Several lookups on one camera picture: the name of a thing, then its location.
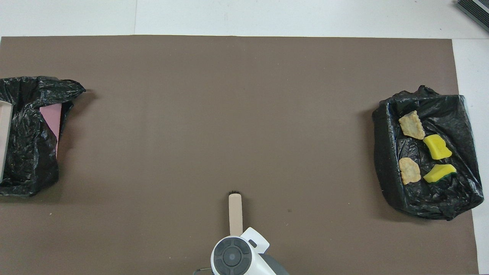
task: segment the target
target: round center button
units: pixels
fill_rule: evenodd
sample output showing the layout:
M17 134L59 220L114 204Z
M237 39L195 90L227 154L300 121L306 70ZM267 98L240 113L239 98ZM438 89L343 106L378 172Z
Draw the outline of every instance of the round center button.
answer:
M224 251L223 260L227 266L236 266L241 261L241 252L236 247L230 247Z

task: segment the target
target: food item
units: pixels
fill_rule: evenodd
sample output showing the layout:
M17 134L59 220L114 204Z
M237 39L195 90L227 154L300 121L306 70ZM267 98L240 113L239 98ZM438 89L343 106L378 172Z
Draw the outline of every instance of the food item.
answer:
M402 158L399 160L400 176L404 185L420 181L420 167L410 158Z
M439 182L442 178L457 173L457 169L451 164L435 164L435 166L423 178L429 183Z
M452 155L452 151L446 147L446 142L440 135L427 136L423 142L428 146L431 158L434 160L441 160Z
M421 125L421 120L418 117L417 111L412 111L409 114L399 119L400 128L406 136L410 136L417 139L424 138L424 129Z

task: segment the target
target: pink object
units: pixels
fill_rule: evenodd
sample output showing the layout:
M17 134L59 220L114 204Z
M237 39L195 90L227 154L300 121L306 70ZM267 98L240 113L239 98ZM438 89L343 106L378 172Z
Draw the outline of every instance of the pink object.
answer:
M39 111L41 111L44 120L46 120L47 125L56 136L56 141L58 141L60 135L61 103L40 107ZM56 142L56 155L58 155L58 142Z

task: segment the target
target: black plastic-lined tray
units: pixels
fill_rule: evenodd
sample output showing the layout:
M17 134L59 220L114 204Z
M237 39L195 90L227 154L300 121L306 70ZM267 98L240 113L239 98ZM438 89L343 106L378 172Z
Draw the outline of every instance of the black plastic-lined tray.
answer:
M399 118L416 110L426 135L439 134L452 156L433 160L422 140L405 136ZM402 91L379 103L373 114L374 161L382 193L390 206L410 215L452 220L484 200L470 121L462 95L440 95L420 86L417 92ZM457 173L437 183L403 185L398 161L409 157L421 176L435 164L452 164Z

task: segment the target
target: cracker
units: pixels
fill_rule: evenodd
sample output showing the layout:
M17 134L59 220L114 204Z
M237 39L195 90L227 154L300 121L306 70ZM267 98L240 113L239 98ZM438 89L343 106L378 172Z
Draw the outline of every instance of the cracker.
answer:
M412 111L409 114L399 119L400 128L405 136L410 136L417 139L423 139L425 136L423 125L418 117L417 111Z
M402 158L399 160L400 176L402 184L415 183L421 180L420 167L410 158Z

